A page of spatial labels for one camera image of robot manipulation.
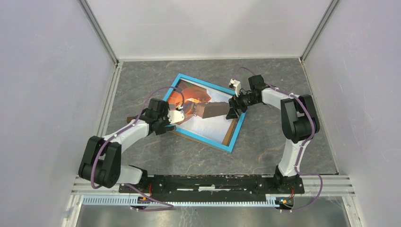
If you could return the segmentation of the blue picture frame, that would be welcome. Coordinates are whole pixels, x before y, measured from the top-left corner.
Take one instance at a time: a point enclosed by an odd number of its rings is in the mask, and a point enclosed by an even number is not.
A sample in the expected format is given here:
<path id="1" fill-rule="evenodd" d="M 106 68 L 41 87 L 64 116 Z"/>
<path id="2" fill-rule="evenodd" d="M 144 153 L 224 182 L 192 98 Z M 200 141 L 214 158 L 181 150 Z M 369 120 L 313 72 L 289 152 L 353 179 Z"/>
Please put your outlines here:
<path id="1" fill-rule="evenodd" d="M 215 84 L 212 84 L 212 83 L 209 83 L 209 82 L 206 82 L 206 81 L 203 81 L 203 80 L 200 80 L 200 79 L 196 79 L 196 78 L 193 78 L 193 77 L 190 77 L 190 76 L 187 76 L 187 75 L 179 73 L 177 75 L 177 77 L 174 79 L 173 83 L 172 83 L 172 88 L 169 89 L 167 91 L 166 95 L 164 96 L 164 100 L 165 101 L 167 101 L 168 95 L 171 94 L 171 92 L 173 90 L 175 90 L 178 93 L 180 93 L 181 97 L 182 97 L 182 100 L 184 100 L 184 96 L 183 96 L 182 92 L 175 86 L 179 79 L 188 79 L 188 80 L 193 81 L 193 82 L 202 83 L 202 84 L 205 84 L 205 85 L 210 86 L 212 88 L 217 88 L 217 89 L 219 89 L 219 90 L 221 90 L 223 92 L 227 92 L 228 94 L 231 94 L 232 96 L 235 94 L 234 91 L 229 89 L 229 88 L 221 87 L 221 86 L 218 86 L 218 85 L 215 85 Z M 188 138 L 190 140 L 194 140 L 194 141 L 197 141 L 199 143 L 205 144 L 207 146 L 210 146 L 210 147 L 213 147 L 213 148 L 216 148 L 216 149 L 219 149 L 219 150 L 226 151 L 226 152 L 230 153 L 230 152 L 232 152 L 232 150 L 234 148 L 236 139 L 238 137 L 239 131 L 240 131 L 241 126 L 242 126 L 243 121 L 244 121 L 244 117 L 245 117 L 245 114 L 241 114 L 240 117 L 237 118 L 237 124 L 236 124 L 236 128 L 235 128 L 235 130 L 234 130 L 234 132 L 232 134 L 231 142 L 227 146 L 224 146 L 222 144 L 218 144 L 216 142 L 213 142 L 213 141 L 210 141 L 210 140 L 207 140 L 207 139 L 202 139 L 200 136 L 194 135 L 192 133 L 188 133 L 188 132 L 186 132 L 186 131 L 184 131 L 182 129 L 178 129 L 177 127 L 176 127 L 175 131 L 173 131 L 173 133 L 176 134 L 176 135 Z"/>

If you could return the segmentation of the hot air balloon photo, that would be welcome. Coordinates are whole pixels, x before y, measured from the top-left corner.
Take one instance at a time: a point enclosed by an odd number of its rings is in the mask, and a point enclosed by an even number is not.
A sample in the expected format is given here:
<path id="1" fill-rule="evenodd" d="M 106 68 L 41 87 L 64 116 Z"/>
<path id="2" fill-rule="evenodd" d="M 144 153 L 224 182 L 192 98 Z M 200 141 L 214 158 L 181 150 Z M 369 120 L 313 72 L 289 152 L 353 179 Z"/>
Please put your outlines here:
<path id="1" fill-rule="evenodd" d="M 183 94 L 173 90 L 168 95 L 167 101 L 176 107 L 182 106 L 185 113 L 185 120 L 176 123 L 178 129 L 200 136 L 224 146 L 231 142 L 232 134 L 236 128 L 237 119 L 226 119 L 226 115 L 202 119 L 194 115 L 194 109 L 198 103 L 207 102 L 228 102 L 231 94 L 217 88 L 212 88 L 202 83 L 179 79 L 175 85 Z"/>

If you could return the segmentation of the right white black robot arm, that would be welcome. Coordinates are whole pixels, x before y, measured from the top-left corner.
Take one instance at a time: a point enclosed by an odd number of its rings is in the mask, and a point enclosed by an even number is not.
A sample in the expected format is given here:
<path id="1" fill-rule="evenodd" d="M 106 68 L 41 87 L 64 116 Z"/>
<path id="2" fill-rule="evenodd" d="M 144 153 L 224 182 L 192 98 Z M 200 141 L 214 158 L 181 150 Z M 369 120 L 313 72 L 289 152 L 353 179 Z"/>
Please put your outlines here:
<path id="1" fill-rule="evenodd" d="M 281 128 L 286 144 L 281 161 L 276 166 L 273 187 L 279 193 L 300 184 L 299 166 L 310 140 L 320 130 L 313 99 L 310 95 L 295 95 L 264 82 L 262 75 L 248 78 L 250 90 L 242 92 L 241 83 L 231 79 L 229 87 L 235 94 L 229 99 L 226 119 L 239 118 L 248 107 L 265 104 L 281 112 Z"/>

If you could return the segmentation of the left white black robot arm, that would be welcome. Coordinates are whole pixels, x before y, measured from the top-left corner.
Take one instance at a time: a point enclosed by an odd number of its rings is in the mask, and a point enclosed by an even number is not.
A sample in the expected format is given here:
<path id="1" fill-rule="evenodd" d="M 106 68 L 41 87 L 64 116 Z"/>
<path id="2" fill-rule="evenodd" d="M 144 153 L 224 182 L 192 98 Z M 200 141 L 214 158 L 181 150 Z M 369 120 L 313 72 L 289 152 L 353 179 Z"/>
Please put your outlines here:
<path id="1" fill-rule="evenodd" d="M 141 111 L 125 127 L 103 136 L 88 139 L 78 175 L 90 181 L 93 189 L 112 188 L 116 184 L 130 184 L 136 192 L 148 188 L 147 172 L 135 166 L 123 166 L 123 152 L 152 133 L 164 134 L 175 130 L 175 123 L 184 118 L 184 113 L 167 101 L 152 98 L 147 108 Z"/>

